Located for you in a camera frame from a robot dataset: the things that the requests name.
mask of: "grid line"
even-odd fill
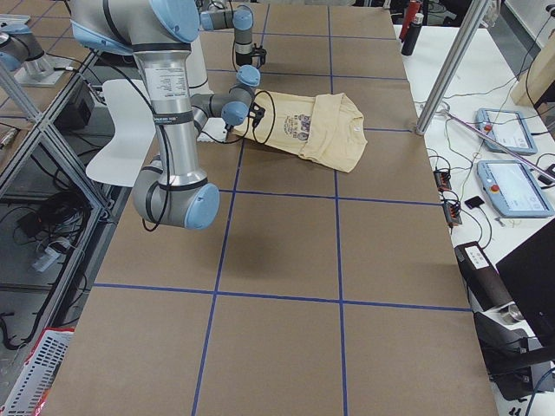
[[[340,302],[342,302],[343,305],[391,308],[391,309],[422,309],[422,310],[437,310],[442,312],[472,312],[470,308],[461,308],[457,306],[357,301],[353,299],[343,299],[342,301],[340,301],[339,299],[329,299],[324,297],[272,295],[267,293],[232,292],[228,290],[218,290],[217,292],[214,292],[213,290],[206,290],[206,289],[175,288],[175,287],[168,287],[168,286],[146,286],[146,285],[139,285],[139,284],[125,284],[125,283],[94,283],[93,286],[96,288],[105,288],[105,289],[152,290],[152,291],[158,291],[158,292],[189,293],[189,294],[208,295],[208,296],[213,296],[214,294],[216,294],[218,296],[271,299],[271,300],[277,300],[277,301],[336,303],[336,304],[339,304]]]
[[[237,171],[235,172],[235,181],[233,183],[233,193],[232,193],[232,201],[229,204],[229,211],[227,215],[227,224],[225,226],[225,234],[224,234],[224,241],[222,242],[222,251],[219,257],[219,264],[218,264],[218,274],[216,275],[216,283],[214,284],[214,291],[212,294],[212,305],[210,307],[210,315],[208,316],[208,324],[206,327],[206,335],[205,335],[205,342],[202,348],[202,357],[200,359],[200,366],[199,366],[199,375],[197,378],[197,386],[195,388],[194,393],[194,400],[193,400],[193,409],[191,411],[191,416],[195,416],[197,414],[197,407],[199,405],[199,396],[200,396],[200,388],[202,385],[202,376],[204,373],[204,367],[206,364],[206,355],[208,353],[208,344],[210,342],[210,334],[212,332],[212,322],[214,319],[214,312],[216,309],[216,301],[218,300],[218,289],[219,289],[219,281],[222,276],[222,269],[224,268],[224,260],[225,260],[225,250],[227,248],[227,239],[229,237],[229,230],[231,229],[232,225],[232,216],[233,216],[233,206],[235,204],[235,197],[237,190],[237,183],[239,180],[239,174],[241,171],[241,162],[243,161],[243,153],[245,150],[245,141],[241,142],[241,151],[239,153],[239,159],[237,163]]]
[[[425,205],[425,206],[441,206],[439,202],[424,202],[424,201],[404,201],[399,199],[379,199],[379,198],[358,198],[358,197],[335,197],[334,195],[304,195],[301,193],[278,193],[278,192],[263,192],[263,191],[243,191],[243,190],[230,190],[220,189],[220,192],[225,193],[240,193],[245,195],[261,195],[266,197],[291,197],[291,198],[316,198],[316,199],[338,199],[340,201],[356,201],[356,202],[374,202],[379,204],[401,204],[401,205]]]
[[[328,15],[328,44],[330,47],[330,92],[333,94],[333,45],[331,41],[331,16],[330,7]],[[345,347],[345,313],[343,310],[343,266],[341,257],[341,225],[339,220],[339,187],[337,183],[337,170],[333,170],[334,203],[336,206],[336,244],[337,244],[337,292],[339,295],[339,333],[341,344],[341,379],[343,388],[343,416],[349,416],[349,394],[347,390],[347,359]]]

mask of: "wire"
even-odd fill
[[[33,208],[29,208],[28,206],[18,206],[16,208],[12,208],[11,210],[9,210],[8,212],[6,212],[2,218],[0,218],[0,224],[12,213],[18,210],[29,210],[31,212],[37,213],[37,211]]]
[[[464,209],[460,210],[461,212],[464,212],[465,214],[467,214],[480,228],[480,236],[478,237],[478,245],[480,245],[480,240],[482,239],[482,237],[484,237],[484,228],[482,227],[482,224],[480,224],[480,221],[478,221],[476,219],[476,217],[474,215],[472,215],[470,212],[465,211]]]
[[[35,156],[31,154],[30,157],[41,171],[43,171],[44,173],[46,173],[48,176],[52,178],[53,185],[58,191],[67,191],[70,188],[69,184],[66,184],[64,181],[58,178],[54,173],[50,173],[49,171],[47,171],[46,168],[41,165],[41,162],[39,162]]]
[[[541,383],[543,383],[545,381],[545,379],[550,375],[555,373],[555,367],[554,368],[550,368],[549,370],[547,370],[544,375],[541,376],[541,378],[538,380],[538,384],[536,384],[536,387],[534,388],[534,391],[532,392],[532,397],[530,397],[530,401],[528,402],[528,406],[526,407],[526,413],[524,413],[524,416],[529,416],[530,414],[530,410],[532,409],[532,403],[534,402],[534,399],[536,398],[536,394],[539,391],[539,387],[541,386]]]
[[[484,217],[486,218],[487,221],[487,225],[489,227],[489,238],[487,240],[487,243],[484,247],[482,247],[482,250],[485,250],[487,248],[487,246],[492,242],[493,240],[493,227],[492,227],[492,223],[490,222],[489,218],[487,217],[486,213],[484,212],[484,210],[482,209],[481,206],[478,207],[478,209],[481,211],[482,214],[484,214]]]
[[[153,116],[156,115],[156,111],[154,110],[153,105],[150,103],[150,101],[147,99],[147,97],[139,90],[139,88],[135,85],[135,83],[131,80],[131,78],[129,78],[127,76],[127,74],[125,74],[123,71],[121,71],[119,68],[115,67],[114,65],[112,65],[110,62],[106,61],[104,58],[102,58],[100,55],[98,55],[96,53],[95,50],[91,49],[90,50],[93,55],[95,55],[101,62],[103,62],[104,64],[108,65],[111,69],[113,69],[115,72],[117,72],[118,74],[120,74],[121,76],[123,76],[123,78],[129,82],[129,84],[131,84],[131,87],[133,87],[133,89],[135,91],[137,91],[137,93],[139,93],[140,97],[142,98],[142,100],[147,104],[148,108],[150,109],[151,113],[153,114]],[[170,195],[170,186],[172,184],[172,180],[170,177],[170,145],[169,145],[169,139],[167,138],[167,134],[166,134],[166,129],[164,128],[164,126],[160,125],[158,126],[161,136],[162,136],[162,144],[164,146],[164,153],[166,154],[166,187],[167,190],[165,191],[165,196],[164,196],[164,204],[162,205],[162,211],[160,212],[160,216],[159,218],[156,220],[156,222],[154,223],[154,226],[151,228],[148,228],[147,226],[147,222],[145,221],[145,219],[142,219],[142,226],[143,228],[148,231],[148,232],[153,232],[156,231],[156,229],[160,226],[162,218],[164,217],[164,215],[166,214],[166,209],[167,209],[167,204],[169,202],[169,195]]]
[[[79,63],[80,63],[86,70],[88,70],[88,72],[90,72],[90,73],[93,75],[93,77],[96,78],[96,80],[102,85],[101,79],[98,77],[98,75],[97,75],[97,74],[88,66],[88,64],[86,64],[85,62],[79,61],[78,59],[75,59],[75,58],[73,58],[73,57],[71,57],[71,56],[56,55],[56,54],[53,54],[52,52],[47,52],[46,54],[47,54],[47,55],[50,55],[50,56],[54,56],[54,57],[56,57],[56,58],[69,59],[70,61],[79,62]]]
[[[11,124],[2,123],[1,121],[0,121],[0,124],[1,124],[2,126],[6,126],[6,127],[9,127],[9,128],[16,128],[17,130],[21,130],[19,127],[12,126]]]
[[[462,187],[460,189],[460,197],[464,198],[465,195],[465,186],[467,184],[468,179],[470,178],[470,174],[472,173],[472,168],[474,167],[474,162],[476,161],[476,159],[479,158],[479,156],[481,157],[480,151],[482,150],[482,147],[484,146],[484,140],[482,139],[482,142],[480,143],[480,147],[478,148],[478,152],[475,152],[470,164],[470,168],[468,169],[468,173],[467,176],[465,177],[465,180],[462,182]]]
[[[71,8],[69,7],[68,0],[63,0],[63,3],[66,5],[66,9],[68,9],[68,13],[71,16]]]
[[[528,49],[529,51],[532,49],[533,45],[536,44],[536,41],[539,38],[539,34],[541,32],[543,32],[545,26],[549,23],[549,21],[551,20],[551,15],[549,15],[549,17],[547,17],[547,20],[545,21],[544,25],[541,27],[541,29],[539,30],[538,34],[536,35],[536,37],[534,38],[534,41],[532,42],[532,45],[530,46],[530,48]],[[530,102],[532,103],[532,105],[534,105],[534,101],[532,101],[532,97],[530,96],[530,91],[528,90],[528,76],[530,75],[530,71],[532,70],[532,65],[536,62],[536,58],[538,56],[536,55],[536,57],[534,57],[534,59],[532,60],[532,62],[530,63],[530,66],[528,67],[528,70],[526,71],[526,78],[525,78],[525,82],[524,82],[524,86],[525,86],[525,90],[526,90],[526,95],[528,97],[528,100],[530,100]]]
[[[252,137],[254,138],[254,141],[256,141],[257,143],[260,143],[261,145],[265,145],[268,140],[270,139],[271,133],[274,130],[274,126],[276,125],[276,103],[274,102],[273,97],[271,96],[271,94],[266,91],[266,90],[260,90],[258,91],[256,94],[254,94],[254,101],[256,102],[256,99],[259,95],[261,94],[266,94],[268,95],[268,98],[270,98],[270,102],[271,102],[271,107],[272,107],[272,112],[273,112],[273,116],[271,119],[271,127],[270,127],[270,132],[268,133],[268,135],[266,136],[266,139],[264,141],[258,141],[257,140],[257,135],[254,133],[254,129],[255,127],[252,128]]]

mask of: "blue tape line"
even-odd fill
[[[408,81],[408,78],[394,76],[370,76],[370,75],[334,75],[336,78],[348,78],[357,80],[383,80],[383,81]]]
[[[194,400],[193,400],[193,409],[191,410],[191,416],[195,416],[197,413],[197,407],[199,405],[199,396],[200,396],[200,387],[202,385],[202,376],[205,370],[206,364],[206,355],[208,353],[208,343],[210,341],[210,334],[212,332],[212,322],[214,319],[214,311],[216,309],[216,301],[218,299],[218,288],[219,288],[219,281],[222,276],[222,269],[224,267],[224,260],[225,260],[225,249],[227,248],[227,239],[229,237],[229,230],[232,225],[232,215],[233,215],[233,206],[235,204],[235,191],[237,190],[237,184],[239,180],[239,173],[241,172],[241,163],[243,161],[243,154],[245,152],[245,141],[241,143],[241,152],[239,153],[239,160],[237,163],[237,171],[235,172],[235,181],[233,182],[233,192],[232,192],[232,202],[229,205],[229,211],[227,214],[227,224],[225,226],[225,234],[224,234],[224,241],[222,243],[222,251],[219,257],[219,264],[218,264],[218,274],[216,276],[216,283],[214,285],[214,293],[212,295],[212,305],[210,306],[210,315],[208,317],[208,325],[206,327],[206,335],[205,335],[205,342],[202,348],[202,357],[200,359],[200,367],[199,367],[199,375],[197,377],[197,386],[194,392]]]
[[[17,9],[19,6],[21,6],[21,4],[23,3],[23,0],[19,0],[19,3],[16,4],[14,7],[12,7],[10,10],[8,10],[8,14],[10,14],[13,10]]]
[[[442,310],[447,312],[472,312],[470,308],[457,308],[454,306],[413,305],[409,303],[365,302],[365,301],[343,301],[343,303],[347,305],[376,306],[380,308]]]
[[[214,294],[212,290],[173,288],[173,287],[164,287],[164,286],[145,286],[140,284],[95,283],[93,284],[93,286],[95,286],[96,288],[152,290],[152,291],[159,291],[159,292],[197,293],[201,295]]]
[[[124,283],[94,283],[96,288],[110,288],[110,289],[132,289],[132,290],[152,290],[159,292],[180,292],[180,293],[193,293],[200,295],[214,295],[229,296],[229,297],[254,297],[262,299],[275,299],[283,301],[297,301],[297,302],[318,302],[318,303],[343,303],[354,306],[374,306],[380,308],[393,308],[393,309],[426,309],[426,310],[443,310],[447,312],[472,312],[469,308],[458,308],[455,306],[434,306],[434,305],[416,305],[410,303],[392,303],[392,302],[370,302],[370,301],[353,301],[348,299],[326,299],[322,297],[304,297],[304,296],[282,296],[282,295],[269,295],[262,293],[245,293],[245,292],[230,292],[203,290],[203,289],[189,289],[189,288],[174,288],[164,286],[146,286],[139,284],[124,284]]]
[[[47,14],[49,11],[51,11],[52,8],[53,8],[54,6],[56,6],[56,2],[52,2],[52,4],[50,5],[50,7],[48,7],[48,8],[46,9],[46,11],[44,11],[44,13],[42,13],[41,15],[38,15],[38,16],[32,16],[32,15],[31,15],[31,18],[36,17],[36,21],[33,22],[30,26],[28,25],[29,28],[32,29],[37,23],[39,23],[39,22],[41,21],[41,17],[45,17],[46,14]]]
[[[260,45],[264,44],[264,37],[266,36],[266,26],[268,25],[268,16],[270,15],[270,5],[268,4],[268,9],[266,9],[266,17],[264,18],[264,27],[262,28],[262,37],[260,38]]]
[[[342,200],[342,201],[358,201],[358,202],[379,202],[379,203],[383,203],[383,204],[441,206],[441,204],[439,202],[399,201],[399,200],[394,200],[394,199],[339,197],[339,200]]]
[[[331,47],[331,18],[330,7],[328,6],[328,47],[330,50],[330,93],[333,94],[333,49]]]
[[[325,299],[321,297],[304,297],[304,296],[285,296],[285,295],[268,295],[263,293],[242,293],[242,292],[218,292],[218,296],[229,297],[253,297],[258,299],[272,299],[278,301],[297,301],[297,302],[316,302],[316,303],[339,303],[337,299]]]
[[[337,241],[337,287],[339,291],[339,328],[341,331],[341,370],[343,376],[343,416],[349,415],[349,396],[347,392],[347,358],[345,347],[345,313],[343,308],[343,265],[341,255],[341,221],[339,214],[339,184],[337,171],[334,171],[334,187],[336,191],[336,241]]]
[[[325,195],[303,195],[300,193],[278,193],[278,192],[261,192],[261,191],[236,191],[236,193],[242,193],[244,195],[264,195],[268,197],[334,199],[334,197],[327,197]]]
[[[55,41],[55,42],[52,44],[52,46],[49,48],[49,52],[50,52],[53,48],[56,47],[56,45],[58,44],[58,42],[60,42],[61,39],[64,38],[64,35],[65,35],[66,33],[68,33],[69,30],[71,30],[71,26],[69,26],[67,29],[65,29],[65,30],[63,31],[62,36],[59,37],[58,40]]]

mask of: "cable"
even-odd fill
[[[460,189],[460,197],[464,198],[465,195],[465,186],[467,184],[468,179],[470,178],[470,174],[472,173],[472,168],[474,167],[474,162],[476,161],[476,159],[478,159],[478,156],[481,157],[480,151],[482,150],[482,147],[484,146],[485,141],[482,139],[482,142],[480,143],[480,147],[478,148],[478,152],[474,153],[470,167],[468,168],[468,174],[465,177],[465,180],[462,182],[462,187]]]
[[[493,240],[493,227],[492,227],[492,223],[490,222],[489,218],[487,217],[486,213],[484,212],[484,210],[482,209],[481,206],[478,207],[478,209],[481,211],[482,214],[484,214],[484,217],[486,218],[487,221],[487,225],[489,226],[489,239],[487,240],[487,243],[484,247],[482,247],[482,250],[485,250],[487,248],[487,246],[492,242]]]
[[[47,52],[46,55],[50,55],[50,56],[54,56],[56,58],[63,58],[63,59],[69,59],[70,61],[75,61],[75,62],[79,62],[86,70],[88,70],[88,72],[90,72],[94,78],[96,78],[96,80],[102,85],[102,81],[101,79],[98,77],[98,75],[91,69],[88,67],[88,64],[86,64],[83,61],[79,61],[78,59],[72,58],[71,56],[64,56],[64,55],[56,55],[53,54],[52,52]]]
[[[17,130],[21,130],[19,127],[12,126],[11,124],[2,123],[1,121],[0,121],[0,124],[1,124],[2,126],[6,126],[6,127],[9,127],[9,128],[16,128]]]
[[[58,191],[67,191],[70,188],[69,184],[66,184],[64,181],[59,179],[54,173],[50,173],[49,171],[47,171],[46,168],[44,168],[44,166],[41,165],[41,162],[39,162],[35,156],[31,154],[30,157],[41,171],[43,171],[44,173],[46,173],[48,176],[52,178],[52,183]]]
[[[271,127],[270,127],[270,132],[268,133],[268,135],[266,136],[266,139],[264,141],[258,141],[257,139],[257,135],[254,133],[255,127],[252,127],[252,137],[254,138],[254,141],[256,141],[257,143],[260,143],[261,145],[265,145],[268,140],[270,139],[271,133],[274,130],[274,126],[276,124],[276,103],[274,102],[273,97],[271,96],[271,94],[266,91],[266,90],[260,90],[258,91],[256,94],[254,94],[254,101],[256,103],[256,99],[259,95],[261,94],[266,94],[268,95],[268,98],[270,98],[270,102],[271,102],[271,107],[272,107],[272,112],[273,112],[273,117],[271,119]]]
[[[470,212],[465,211],[464,209],[461,209],[460,212],[464,212],[465,214],[467,214],[480,228],[480,236],[478,237],[478,240],[477,240],[478,245],[480,245],[480,240],[482,239],[482,237],[484,237],[484,228],[482,227],[482,224],[480,224],[480,221],[478,221],[476,217],[472,215]]]
[[[104,64],[108,65],[111,69],[113,69],[115,72],[117,72],[118,74],[120,74],[121,76],[123,76],[123,78],[129,82],[129,84],[131,84],[131,87],[133,87],[133,89],[135,91],[137,91],[137,93],[139,93],[140,97],[142,98],[142,100],[147,104],[148,108],[150,109],[151,113],[153,114],[153,116],[156,115],[156,111],[154,110],[153,105],[150,103],[150,101],[147,99],[147,97],[139,90],[139,88],[135,85],[135,83],[131,80],[131,78],[129,78],[123,71],[121,71],[119,68],[115,67],[114,65],[112,65],[111,63],[109,63],[108,61],[106,61],[104,58],[102,58],[100,55],[98,55],[96,53],[95,50],[91,49],[90,50],[93,55],[95,55],[101,62],[104,62]],[[159,125],[158,128],[160,129],[160,133],[162,136],[162,144],[164,146],[164,153],[166,154],[166,187],[168,188],[166,191],[166,194],[164,196],[164,204],[162,205],[162,211],[160,212],[160,217],[158,218],[158,220],[156,220],[156,222],[154,223],[154,226],[152,228],[148,228],[147,227],[147,222],[145,221],[145,219],[142,219],[142,226],[143,228],[148,231],[148,232],[153,232],[156,231],[156,229],[160,226],[160,223],[162,221],[162,218],[164,217],[164,215],[166,214],[166,209],[167,209],[167,203],[169,201],[169,195],[170,195],[170,191],[169,188],[172,184],[172,180],[170,177],[170,145],[169,145],[169,139],[167,138],[167,134],[166,134],[166,129],[164,128],[164,126]]]
[[[102,149],[103,146],[100,145],[96,145],[95,143],[88,141],[87,139],[85,139],[80,133],[78,132],[74,132],[73,130],[65,130],[65,131],[61,131],[61,133],[69,133],[74,135],[77,139],[80,139],[82,141],[84,141],[85,143],[87,143],[89,146],[95,148],[95,149]]]
[[[69,15],[71,16],[71,8],[69,7],[68,0],[63,0],[63,3],[66,5],[66,9],[68,10]]]
[[[551,15],[549,15],[549,17],[547,17],[547,20],[545,21],[544,25],[541,27],[541,29],[539,30],[538,34],[536,35],[536,37],[534,38],[532,45],[530,46],[530,48],[528,50],[531,50],[533,45],[536,44],[536,41],[539,38],[539,34],[541,32],[543,32],[545,26],[549,23],[549,21],[551,20]],[[526,90],[526,95],[528,97],[528,100],[530,100],[530,102],[532,103],[532,105],[534,105],[534,101],[532,101],[532,97],[530,96],[530,91],[528,90],[528,76],[530,75],[530,71],[532,70],[532,65],[536,62],[536,58],[538,56],[536,55],[536,57],[534,57],[534,59],[532,60],[532,62],[530,63],[530,66],[528,67],[528,70],[526,71],[526,78],[525,78],[525,82],[524,82],[524,86],[525,86],[525,90]]]
[[[29,211],[31,211],[31,212],[37,213],[37,211],[36,211],[35,209],[29,208],[28,206],[18,206],[18,207],[16,207],[16,208],[12,208],[12,209],[9,210],[8,212],[6,212],[6,213],[2,216],[2,218],[0,218],[0,224],[1,224],[12,212],[17,211],[17,210],[29,210]]]
[[[524,416],[529,416],[530,414],[530,410],[532,409],[532,403],[534,402],[534,399],[536,398],[536,394],[538,393],[539,387],[541,386],[541,383],[543,383],[545,381],[545,379],[550,375],[555,373],[555,367],[554,368],[550,368],[549,370],[547,370],[544,375],[541,376],[541,378],[538,380],[538,384],[536,384],[536,387],[534,388],[534,391],[532,392],[532,396],[530,397],[530,401],[528,402],[528,406],[526,407],[526,413],[524,413]]]

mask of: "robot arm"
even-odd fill
[[[240,71],[228,94],[190,97],[186,59],[199,29],[194,0],[74,0],[72,10],[75,38],[92,49],[133,55],[147,87],[160,155],[136,179],[137,212],[155,224],[206,228],[219,191],[199,166],[197,136],[209,117],[222,116],[230,129],[245,120],[259,72]]]
[[[0,61],[9,71],[15,71],[23,65],[27,74],[38,81],[54,72],[41,45],[29,27],[22,23],[12,23],[2,28]]]

